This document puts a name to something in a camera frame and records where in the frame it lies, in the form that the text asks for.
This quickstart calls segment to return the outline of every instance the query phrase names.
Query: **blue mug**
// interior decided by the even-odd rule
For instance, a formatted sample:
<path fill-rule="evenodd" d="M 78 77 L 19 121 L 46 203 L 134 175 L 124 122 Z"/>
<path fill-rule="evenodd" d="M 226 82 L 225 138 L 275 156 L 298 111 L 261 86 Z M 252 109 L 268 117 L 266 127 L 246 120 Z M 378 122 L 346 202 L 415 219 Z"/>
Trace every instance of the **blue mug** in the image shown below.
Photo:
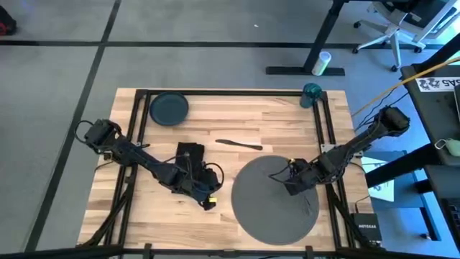
<path fill-rule="evenodd" d="M 310 108 L 321 97 L 323 89 L 316 83 L 307 83 L 303 87 L 302 96 L 300 98 L 300 106 Z"/>

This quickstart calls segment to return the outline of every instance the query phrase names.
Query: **chair base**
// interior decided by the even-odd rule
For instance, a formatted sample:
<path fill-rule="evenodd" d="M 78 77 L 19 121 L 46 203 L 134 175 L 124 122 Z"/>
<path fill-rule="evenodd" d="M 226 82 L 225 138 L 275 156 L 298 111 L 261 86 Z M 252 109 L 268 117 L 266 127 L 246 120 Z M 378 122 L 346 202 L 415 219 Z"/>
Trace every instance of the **chair base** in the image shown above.
<path fill-rule="evenodd" d="M 396 24 L 390 24 L 385 26 L 383 24 L 378 24 L 367 20 L 360 20 L 354 24 L 354 27 L 357 28 L 361 24 L 365 24 L 366 26 L 371 27 L 372 29 L 375 29 L 378 32 L 381 32 L 382 34 L 379 37 L 370 40 L 369 42 L 358 45 L 356 48 L 353 49 L 353 53 L 358 53 L 359 50 L 370 45 L 390 41 L 393 55 L 395 56 L 396 60 L 396 64 L 393 67 L 391 67 L 391 71 L 398 71 L 398 69 L 401 67 L 400 42 L 414 46 L 414 52 L 416 53 L 420 53 L 421 50 L 423 50 L 426 47 L 426 45 L 422 42 L 413 42 L 412 38 L 410 38 L 407 34 L 401 32 L 400 27 Z"/>

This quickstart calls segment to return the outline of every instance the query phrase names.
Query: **butcher block tabletop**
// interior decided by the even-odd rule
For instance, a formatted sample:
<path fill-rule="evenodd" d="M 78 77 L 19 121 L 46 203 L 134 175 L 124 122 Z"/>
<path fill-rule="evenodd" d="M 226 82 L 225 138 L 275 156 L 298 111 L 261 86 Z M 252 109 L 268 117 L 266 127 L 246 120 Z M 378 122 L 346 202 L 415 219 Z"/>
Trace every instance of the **butcher block tabletop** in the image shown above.
<path fill-rule="evenodd" d="M 109 119 L 121 126 L 124 135 L 135 94 L 135 88 L 119 88 L 112 106 Z M 354 137 L 346 95 L 344 91 L 327 91 L 327 94 L 336 140 L 343 144 Z M 316 186 L 320 211 L 315 226 L 302 240 L 290 245 L 268 245 L 254 239 L 239 225 L 231 206 L 234 179 L 249 161 L 263 155 L 306 160 L 318 156 L 313 110 L 300 107 L 298 96 L 254 96 L 248 92 L 234 96 L 193 94 L 186 98 L 190 110 L 182 124 L 163 127 L 147 118 L 143 143 L 150 146 L 144 150 L 158 160 L 166 160 L 175 155 L 178 142 L 204 145 L 204 160 L 218 163 L 225 173 L 223 187 L 213 194 L 217 206 L 205 212 L 195 200 L 172 194 L 149 171 L 139 167 L 124 247 L 143 248 L 145 243 L 151 243 L 156 249 L 304 250 L 310 245 L 315 251 L 334 251 L 326 189 L 322 185 Z M 323 134 L 328 139 L 322 103 L 319 104 Z M 143 107 L 141 101 L 133 140 L 137 138 Z M 262 145 L 263 150 L 224 145 L 216 143 L 216 139 Z M 78 243 L 88 240 L 109 214 L 118 174 L 119 165 L 115 163 L 95 172 Z M 364 173 L 350 164 L 344 184 L 349 210 L 354 212 L 354 202 L 369 195 Z M 369 198 L 358 205 L 360 212 L 372 212 Z M 346 245 L 344 221 L 338 212 L 337 215 L 341 242 Z M 120 221 L 121 214 L 112 242 L 118 240 Z"/>

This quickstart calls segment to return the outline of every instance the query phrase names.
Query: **desk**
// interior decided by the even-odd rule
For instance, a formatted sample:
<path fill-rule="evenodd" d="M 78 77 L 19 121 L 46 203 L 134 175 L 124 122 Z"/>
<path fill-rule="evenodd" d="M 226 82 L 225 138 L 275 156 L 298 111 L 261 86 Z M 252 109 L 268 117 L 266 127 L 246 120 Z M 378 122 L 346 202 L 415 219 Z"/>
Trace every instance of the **desk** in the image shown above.
<path fill-rule="evenodd" d="M 401 68 L 403 78 L 416 74 L 411 66 Z M 460 76 L 460 66 L 448 65 L 434 71 L 431 77 Z M 460 139 L 459 115 L 456 113 L 453 92 L 420 92 L 415 81 L 405 84 L 415 109 L 423 123 L 430 143 L 407 155 L 381 166 L 366 175 L 367 185 L 373 187 L 425 165 L 460 166 L 460 158 L 449 154 L 446 148 L 438 150 L 433 144 L 440 139 Z"/>
<path fill-rule="evenodd" d="M 226 180 L 222 189 L 214 195 L 218 199 L 217 206 L 205 212 L 194 200 L 171 194 L 157 183 L 149 171 L 139 168 L 125 247 L 143 248 L 145 243 L 152 243 L 157 249 L 301 251 L 310 245 L 315 251 L 335 250 L 325 186 L 316 187 L 320 203 L 318 221 L 301 241 L 283 246 L 267 245 L 249 236 L 239 226 L 231 207 L 231 187 L 246 163 L 261 155 L 311 160 L 319 154 L 319 147 L 312 109 L 301 108 L 299 96 L 255 96 L 251 91 L 246 91 L 247 94 L 242 94 L 244 91 L 240 90 L 234 92 L 235 95 L 225 96 L 186 94 L 190 104 L 189 115 L 184 123 L 175 127 L 161 127 L 147 118 L 144 143 L 151 144 L 145 149 L 148 153 L 165 160 L 174 156 L 180 141 L 203 144 L 205 160 L 220 164 Z M 136 89 L 132 88 L 118 89 L 111 110 L 110 120 L 118 123 L 124 134 L 127 133 L 135 93 Z M 354 136 L 345 93 L 328 91 L 328 100 L 336 140 L 345 143 Z M 143 106 L 140 105 L 138 114 L 142 113 Z M 321 122 L 327 136 L 324 118 L 324 115 L 321 116 Z M 133 139 L 136 139 L 139 124 L 140 116 L 137 116 Z M 262 144 L 264 149 L 256 151 L 215 143 L 218 138 Z M 119 167 L 114 163 L 96 171 L 78 242 L 86 241 L 108 215 L 118 173 Z M 357 166 L 350 165 L 344 174 L 344 183 L 348 205 L 352 209 L 355 201 L 368 195 L 364 173 Z M 359 202 L 359 210 L 372 212 L 369 198 Z M 337 218 L 341 243 L 346 245 L 344 223 L 340 216 Z M 119 221 L 114 229 L 115 234 L 118 232 Z"/>
<path fill-rule="evenodd" d="M 412 66 L 403 67 L 401 71 L 403 78 L 409 78 L 416 74 Z M 460 66 L 448 65 L 432 72 L 429 76 L 460 76 Z M 460 168 L 455 168 L 460 166 L 460 158 L 450 155 L 446 148 L 438 150 L 433 145 L 440 139 L 460 139 L 460 122 L 459 115 L 456 112 L 454 93 L 451 91 L 421 92 L 415 81 L 408 82 L 405 87 L 420 116 L 430 143 L 369 172 L 366 175 L 367 185 L 369 187 L 376 186 L 405 173 L 424 168 L 428 179 L 415 183 L 419 194 L 433 191 L 439 204 L 441 204 L 443 198 L 460 198 L 460 191 L 457 185 L 460 181 L 458 172 Z M 444 209 L 442 211 L 444 215 L 448 214 Z M 435 237 L 433 238 L 434 240 L 439 240 L 440 237 L 429 213 L 426 212 L 423 216 L 427 222 L 430 235 Z M 449 229 L 454 233 L 455 226 L 450 224 L 449 221 L 447 222 Z M 456 235 L 453 236 L 457 248 L 460 249 L 460 238 Z"/>

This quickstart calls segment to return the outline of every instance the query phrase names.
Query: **white bottle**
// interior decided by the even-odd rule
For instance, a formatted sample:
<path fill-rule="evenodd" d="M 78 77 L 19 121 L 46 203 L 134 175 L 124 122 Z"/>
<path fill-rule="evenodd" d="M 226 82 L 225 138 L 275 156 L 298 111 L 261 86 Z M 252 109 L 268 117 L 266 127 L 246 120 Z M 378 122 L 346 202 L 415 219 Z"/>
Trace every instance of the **white bottle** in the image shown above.
<path fill-rule="evenodd" d="M 311 70 L 311 73 L 315 76 L 321 76 L 326 69 L 326 66 L 328 66 L 329 61 L 331 61 L 331 58 L 332 56 L 329 52 L 321 51 L 315 66 Z"/>

